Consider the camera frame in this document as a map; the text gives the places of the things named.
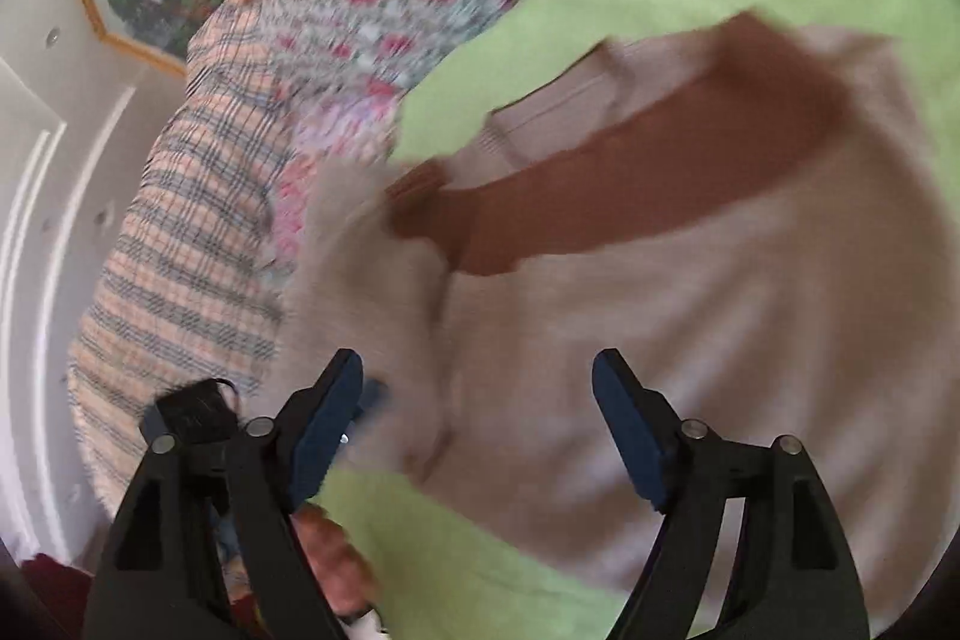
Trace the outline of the person's left hand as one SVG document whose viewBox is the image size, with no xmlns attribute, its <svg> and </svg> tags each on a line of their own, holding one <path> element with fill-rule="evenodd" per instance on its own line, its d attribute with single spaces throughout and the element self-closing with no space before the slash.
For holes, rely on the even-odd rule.
<svg viewBox="0 0 960 640">
<path fill-rule="evenodd" d="M 342 526 L 309 502 L 296 510 L 291 521 L 309 569 L 331 610 L 347 617 L 370 609 L 376 599 L 376 580 Z"/>
</svg>

